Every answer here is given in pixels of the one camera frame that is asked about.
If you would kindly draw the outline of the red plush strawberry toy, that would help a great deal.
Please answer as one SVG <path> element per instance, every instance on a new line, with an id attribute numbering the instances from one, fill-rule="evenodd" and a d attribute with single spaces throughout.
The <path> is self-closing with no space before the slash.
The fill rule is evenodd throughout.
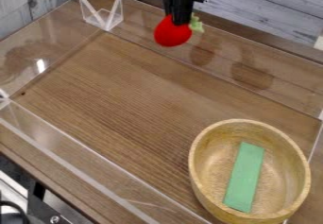
<path id="1" fill-rule="evenodd" d="M 192 14 L 189 23 L 177 26 L 172 16 L 167 15 L 153 30 L 153 39 L 161 46 L 175 47 L 184 44 L 195 32 L 204 32 L 203 23 L 197 16 Z"/>

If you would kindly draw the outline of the wooden bowl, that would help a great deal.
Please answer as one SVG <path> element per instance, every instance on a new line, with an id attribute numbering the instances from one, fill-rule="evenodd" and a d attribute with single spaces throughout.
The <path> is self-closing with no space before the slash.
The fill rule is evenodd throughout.
<path id="1" fill-rule="evenodd" d="M 224 203 L 243 143 L 264 151 L 257 186 L 236 188 L 237 193 L 253 195 L 247 213 Z M 197 201 L 225 224 L 281 224 L 311 190 L 309 164 L 300 147 L 279 129 L 248 119 L 219 121 L 201 131 L 191 145 L 188 169 Z"/>

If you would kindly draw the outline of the green rectangular block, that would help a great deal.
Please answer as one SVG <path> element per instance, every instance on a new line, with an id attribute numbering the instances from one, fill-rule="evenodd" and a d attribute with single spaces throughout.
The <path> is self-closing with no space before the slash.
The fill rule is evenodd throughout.
<path id="1" fill-rule="evenodd" d="M 241 142 L 223 198 L 229 208 L 249 213 L 255 198 L 265 150 Z"/>

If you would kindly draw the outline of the clear acrylic corner bracket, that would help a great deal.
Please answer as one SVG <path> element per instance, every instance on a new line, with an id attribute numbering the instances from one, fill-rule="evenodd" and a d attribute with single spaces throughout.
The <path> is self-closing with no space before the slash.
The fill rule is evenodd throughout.
<path id="1" fill-rule="evenodd" d="M 113 1 L 110 10 L 94 10 L 88 0 L 80 0 L 80 12 L 82 20 L 102 31 L 110 31 L 124 21 L 122 0 Z"/>

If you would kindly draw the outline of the clear acrylic front wall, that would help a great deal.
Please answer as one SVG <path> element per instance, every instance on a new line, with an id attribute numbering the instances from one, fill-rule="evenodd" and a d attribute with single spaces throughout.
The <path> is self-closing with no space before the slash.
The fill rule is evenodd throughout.
<path id="1" fill-rule="evenodd" d="M 211 224 L 9 99 L 0 102 L 0 152 L 98 224 Z"/>

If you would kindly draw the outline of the black metal table mount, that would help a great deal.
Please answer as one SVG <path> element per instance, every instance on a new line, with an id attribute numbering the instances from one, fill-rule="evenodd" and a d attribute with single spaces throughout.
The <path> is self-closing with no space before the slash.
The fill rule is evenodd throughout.
<path id="1" fill-rule="evenodd" d="M 36 181 L 28 190 L 26 216 L 30 224 L 72 224 L 44 202 L 45 187 Z"/>

